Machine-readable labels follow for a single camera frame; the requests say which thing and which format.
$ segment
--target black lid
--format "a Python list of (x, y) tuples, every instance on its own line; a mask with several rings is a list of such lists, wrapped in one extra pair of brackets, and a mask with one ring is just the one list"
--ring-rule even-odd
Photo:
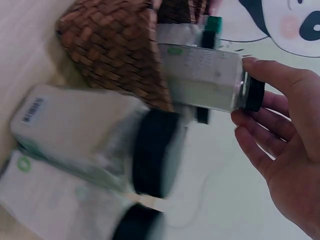
[(124, 214), (112, 240), (161, 240), (164, 220), (162, 212), (137, 203)]
[(157, 198), (164, 198), (168, 194), (169, 191), (164, 190), (164, 173), (169, 165), (168, 152), (181, 125), (180, 121), (178, 113), (152, 108), (140, 122), (132, 160), (132, 183), (138, 194)]
[(247, 83), (248, 83), (247, 86), (249, 86), (249, 90), (247, 93), (244, 109), (253, 111), (253, 112), (258, 112), (264, 100), (265, 83), (258, 81), (249, 75), (248, 75)]

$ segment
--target glass jar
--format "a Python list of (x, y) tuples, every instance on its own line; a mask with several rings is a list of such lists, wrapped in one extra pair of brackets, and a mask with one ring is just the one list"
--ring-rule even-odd
[(174, 102), (229, 113), (260, 109), (265, 84), (244, 71), (239, 54), (175, 44), (159, 49)]

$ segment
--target woven basket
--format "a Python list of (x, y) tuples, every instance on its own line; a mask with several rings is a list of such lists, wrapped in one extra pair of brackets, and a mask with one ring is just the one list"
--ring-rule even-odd
[[(202, 9), (205, 0), (200, 1)], [(163, 0), (158, 19), (191, 23), (194, 11), (192, 0)], [(172, 111), (156, 24), (150, 0), (77, 0), (57, 21), (56, 31), (90, 87), (129, 91), (151, 106)]]

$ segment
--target jar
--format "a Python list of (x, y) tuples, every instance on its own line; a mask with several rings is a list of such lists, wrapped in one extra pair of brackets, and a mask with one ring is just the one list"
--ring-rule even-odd
[(176, 44), (159, 49), (174, 102), (228, 113), (259, 111), (265, 83), (244, 71), (239, 54)]
[(186, 128), (128, 92), (36, 85), (11, 121), (30, 153), (103, 188), (166, 197)]
[(0, 178), (0, 203), (44, 240), (162, 240), (162, 212), (15, 150)]

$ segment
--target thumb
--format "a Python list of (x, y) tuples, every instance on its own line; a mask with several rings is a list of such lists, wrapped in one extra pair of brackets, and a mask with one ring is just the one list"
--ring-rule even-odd
[(284, 95), (306, 77), (304, 69), (283, 65), (277, 61), (259, 60), (254, 57), (243, 59), (244, 69), (255, 79), (270, 84)]

